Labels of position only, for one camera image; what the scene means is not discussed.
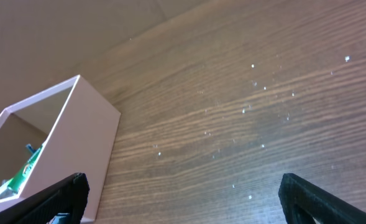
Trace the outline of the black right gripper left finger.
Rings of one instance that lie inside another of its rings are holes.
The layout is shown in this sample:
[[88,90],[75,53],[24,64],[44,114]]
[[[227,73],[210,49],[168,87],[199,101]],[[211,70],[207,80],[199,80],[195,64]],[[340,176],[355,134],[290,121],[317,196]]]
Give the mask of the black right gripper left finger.
[[0,212],[0,224],[79,224],[88,203],[84,173],[72,174]]

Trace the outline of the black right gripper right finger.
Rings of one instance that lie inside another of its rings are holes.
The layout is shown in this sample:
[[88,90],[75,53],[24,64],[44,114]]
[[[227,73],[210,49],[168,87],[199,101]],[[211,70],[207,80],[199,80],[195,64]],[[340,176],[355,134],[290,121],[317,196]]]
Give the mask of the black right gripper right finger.
[[283,174],[278,190],[288,224],[366,223],[366,213],[293,173]]

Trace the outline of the green white small packet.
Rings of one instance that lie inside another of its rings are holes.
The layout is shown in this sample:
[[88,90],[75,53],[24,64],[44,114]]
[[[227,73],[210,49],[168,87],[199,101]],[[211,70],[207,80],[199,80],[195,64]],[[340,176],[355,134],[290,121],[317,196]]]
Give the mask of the green white small packet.
[[36,160],[42,150],[43,146],[36,149],[27,162],[20,168],[17,174],[10,180],[7,188],[11,190],[14,194],[18,194],[22,184],[26,181],[28,175],[30,174]]

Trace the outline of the blue disposable razor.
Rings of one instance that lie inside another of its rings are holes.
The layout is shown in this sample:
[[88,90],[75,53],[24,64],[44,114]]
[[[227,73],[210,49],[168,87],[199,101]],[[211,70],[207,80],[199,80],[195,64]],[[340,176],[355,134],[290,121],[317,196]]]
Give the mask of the blue disposable razor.
[[34,148],[32,147],[32,145],[31,145],[31,144],[27,144],[25,147],[29,150],[29,152],[30,152],[31,154],[34,154],[34,153],[37,151],[36,149],[34,149]]

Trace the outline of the white cardboard box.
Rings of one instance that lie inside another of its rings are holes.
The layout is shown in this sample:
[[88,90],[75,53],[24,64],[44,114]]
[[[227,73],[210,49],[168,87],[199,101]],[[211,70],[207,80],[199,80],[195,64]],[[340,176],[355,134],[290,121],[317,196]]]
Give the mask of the white cardboard box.
[[94,222],[120,116],[79,75],[5,108],[0,114],[0,180],[29,158],[26,144],[42,150],[18,193],[0,199],[0,212],[83,172],[90,191],[81,222]]

